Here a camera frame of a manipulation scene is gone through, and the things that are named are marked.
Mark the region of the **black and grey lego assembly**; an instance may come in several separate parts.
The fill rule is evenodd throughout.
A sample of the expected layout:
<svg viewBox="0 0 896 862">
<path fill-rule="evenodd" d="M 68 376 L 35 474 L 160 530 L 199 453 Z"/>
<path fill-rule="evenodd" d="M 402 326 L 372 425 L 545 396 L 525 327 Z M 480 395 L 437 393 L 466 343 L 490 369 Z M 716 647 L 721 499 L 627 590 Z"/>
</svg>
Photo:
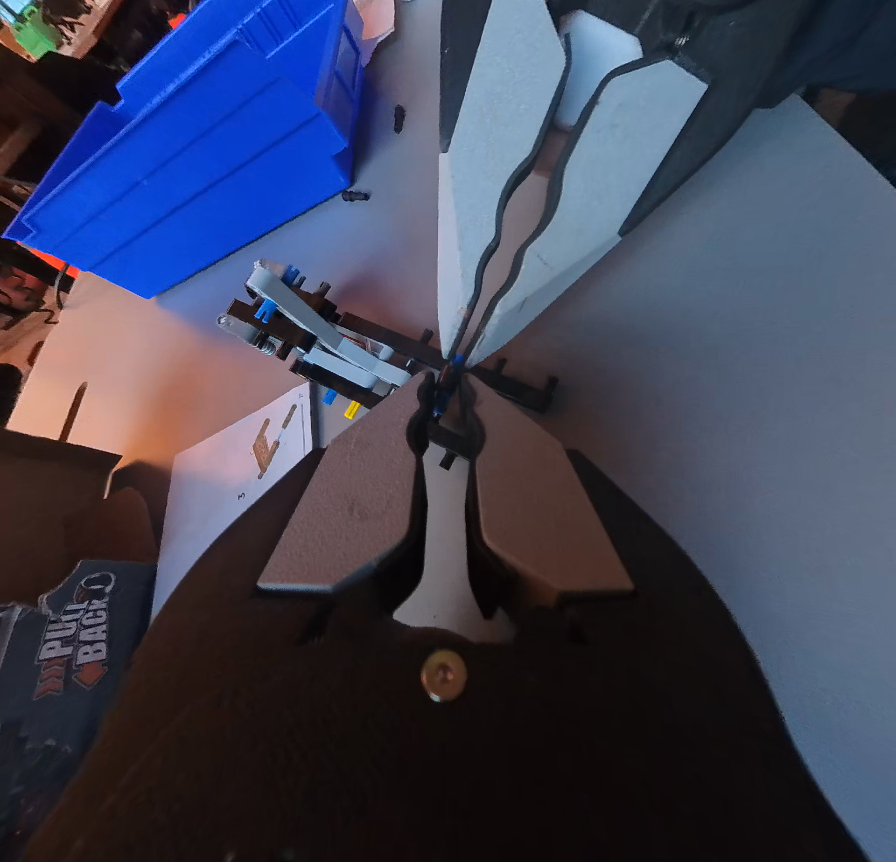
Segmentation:
<svg viewBox="0 0 896 862">
<path fill-rule="evenodd" d="M 432 332 L 419 339 L 384 327 L 348 311 L 328 298 L 330 285 L 303 288 L 304 274 L 294 266 L 257 260 L 245 280 L 249 300 L 235 299 L 218 317 L 225 332 L 280 361 L 291 360 L 290 371 L 322 387 L 326 397 L 342 396 L 357 408 L 371 410 L 417 374 L 429 375 L 428 442 L 445 451 L 442 466 L 458 457 L 470 458 L 470 442 L 462 415 L 461 383 L 442 416 L 431 417 L 434 386 L 451 360 L 431 343 Z M 466 364 L 473 375 L 515 407 L 545 413 L 557 379 L 534 387 L 504 374 L 505 359 L 493 366 Z"/>
</svg>

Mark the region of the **lego instruction booklet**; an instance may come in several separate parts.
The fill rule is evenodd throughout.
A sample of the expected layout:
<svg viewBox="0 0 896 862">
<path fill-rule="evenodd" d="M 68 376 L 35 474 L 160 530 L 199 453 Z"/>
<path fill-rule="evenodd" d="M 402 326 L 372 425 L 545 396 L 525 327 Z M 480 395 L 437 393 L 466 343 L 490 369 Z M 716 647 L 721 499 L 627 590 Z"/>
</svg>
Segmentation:
<svg viewBox="0 0 896 862">
<path fill-rule="evenodd" d="M 315 449 L 315 406 L 315 386 L 303 383 L 175 456 L 151 619 L 210 545 Z"/>
</svg>

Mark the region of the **blue plastic bin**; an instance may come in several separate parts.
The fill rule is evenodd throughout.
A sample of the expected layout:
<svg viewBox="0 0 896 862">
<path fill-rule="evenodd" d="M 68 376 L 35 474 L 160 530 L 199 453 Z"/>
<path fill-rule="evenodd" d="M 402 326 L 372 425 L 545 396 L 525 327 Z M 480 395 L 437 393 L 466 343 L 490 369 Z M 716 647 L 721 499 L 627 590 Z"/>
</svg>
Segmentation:
<svg viewBox="0 0 896 862">
<path fill-rule="evenodd" d="M 203 0 L 98 103 L 5 238 L 145 299 L 352 181 L 353 0 Z"/>
</svg>

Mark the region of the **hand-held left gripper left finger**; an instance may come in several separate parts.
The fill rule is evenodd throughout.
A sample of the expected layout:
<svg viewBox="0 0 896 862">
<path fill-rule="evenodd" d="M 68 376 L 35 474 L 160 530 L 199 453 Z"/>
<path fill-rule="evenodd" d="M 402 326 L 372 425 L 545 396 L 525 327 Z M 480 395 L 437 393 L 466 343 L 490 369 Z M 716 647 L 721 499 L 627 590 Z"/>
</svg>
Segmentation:
<svg viewBox="0 0 896 862">
<path fill-rule="evenodd" d="M 388 587 L 401 554 L 425 538 L 429 375 L 420 373 L 325 448 L 257 580 L 260 591 L 335 595 L 368 578 L 408 595 L 419 565 Z"/>
</svg>

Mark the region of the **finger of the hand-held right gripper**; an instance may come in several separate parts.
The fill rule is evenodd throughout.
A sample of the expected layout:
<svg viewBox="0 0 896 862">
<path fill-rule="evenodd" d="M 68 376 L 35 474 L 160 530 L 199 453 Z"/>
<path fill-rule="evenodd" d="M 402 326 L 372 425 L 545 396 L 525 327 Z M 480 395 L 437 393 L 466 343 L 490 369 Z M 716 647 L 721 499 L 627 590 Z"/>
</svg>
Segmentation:
<svg viewBox="0 0 896 862">
<path fill-rule="evenodd" d="M 569 73 L 546 0 L 442 0 L 437 306 L 442 356 L 459 352 Z"/>
<path fill-rule="evenodd" d="M 470 341 L 466 364 L 497 353 L 621 240 L 623 223 L 708 86 L 660 58 L 625 64 L 601 80 L 559 154 L 539 223 Z"/>
</svg>

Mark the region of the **dark lego box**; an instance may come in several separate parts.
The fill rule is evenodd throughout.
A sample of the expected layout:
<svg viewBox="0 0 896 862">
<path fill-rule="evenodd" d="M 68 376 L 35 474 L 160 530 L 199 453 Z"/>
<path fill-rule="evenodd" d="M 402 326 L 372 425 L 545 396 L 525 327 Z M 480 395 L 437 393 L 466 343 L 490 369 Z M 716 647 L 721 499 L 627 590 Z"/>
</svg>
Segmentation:
<svg viewBox="0 0 896 862">
<path fill-rule="evenodd" d="M 90 752 L 150 620 L 159 545 L 119 455 L 2 429 L 1 858 Z"/>
</svg>

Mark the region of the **blue lego pin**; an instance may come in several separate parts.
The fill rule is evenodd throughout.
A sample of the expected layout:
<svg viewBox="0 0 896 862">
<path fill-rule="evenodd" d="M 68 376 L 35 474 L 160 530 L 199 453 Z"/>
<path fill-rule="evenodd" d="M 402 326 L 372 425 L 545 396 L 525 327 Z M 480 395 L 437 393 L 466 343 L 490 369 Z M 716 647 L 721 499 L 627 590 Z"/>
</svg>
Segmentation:
<svg viewBox="0 0 896 862">
<path fill-rule="evenodd" d="M 457 391 L 464 373 L 464 357 L 456 354 L 440 371 L 434 386 L 431 417 L 434 421 L 441 420 Z"/>
</svg>

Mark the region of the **green plastic object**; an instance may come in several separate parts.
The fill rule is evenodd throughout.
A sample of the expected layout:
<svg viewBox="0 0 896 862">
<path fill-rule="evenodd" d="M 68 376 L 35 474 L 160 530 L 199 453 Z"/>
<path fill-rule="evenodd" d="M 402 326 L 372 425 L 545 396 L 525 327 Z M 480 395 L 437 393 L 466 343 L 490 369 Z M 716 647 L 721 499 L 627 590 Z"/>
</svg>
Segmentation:
<svg viewBox="0 0 896 862">
<path fill-rule="evenodd" d="M 29 62 L 38 62 L 63 46 L 61 33 L 45 18 L 39 3 L 31 3 L 15 17 L 2 8 L 2 19 L 6 32 L 3 37 L 9 36 L 14 49 Z"/>
</svg>

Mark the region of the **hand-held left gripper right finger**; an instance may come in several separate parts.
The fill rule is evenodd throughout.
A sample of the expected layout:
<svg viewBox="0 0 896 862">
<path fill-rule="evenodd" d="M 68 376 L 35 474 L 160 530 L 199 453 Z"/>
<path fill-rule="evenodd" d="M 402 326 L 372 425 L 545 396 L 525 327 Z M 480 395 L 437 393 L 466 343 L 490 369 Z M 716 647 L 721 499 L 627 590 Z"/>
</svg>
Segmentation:
<svg viewBox="0 0 896 862">
<path fill-rule="evenodd" d="M 633 593 L 561 443 L 476 376 L 462 378 L 460 398 L 470 442 L 468 575 L 483 617 Z"/>
</svg>

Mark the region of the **person's right forearm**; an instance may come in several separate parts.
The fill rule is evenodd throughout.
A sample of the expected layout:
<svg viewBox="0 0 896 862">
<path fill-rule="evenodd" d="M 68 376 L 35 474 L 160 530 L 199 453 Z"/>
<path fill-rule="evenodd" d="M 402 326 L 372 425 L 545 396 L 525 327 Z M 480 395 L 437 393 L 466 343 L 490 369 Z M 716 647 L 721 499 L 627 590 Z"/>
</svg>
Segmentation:
<svg viewBox="0 0 896 862">
<path fill-rule="evenodd" d="M 895 89 L 895 0 L 818 0 L 788 55 L 790 89 Z"/>
</svg>

